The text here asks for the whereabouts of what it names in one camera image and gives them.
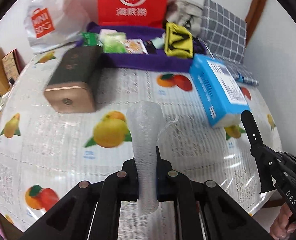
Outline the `person's right hand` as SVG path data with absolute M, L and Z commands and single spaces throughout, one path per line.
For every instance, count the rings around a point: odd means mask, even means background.
M 279 215 L 269 229 L 269 234 L 273 239 L 289 239 L 290 235 L 296 230 L 296 222 L 289 222 L 291 216 L 292 211 L 288 205 L 284 203 L 281 206 Z

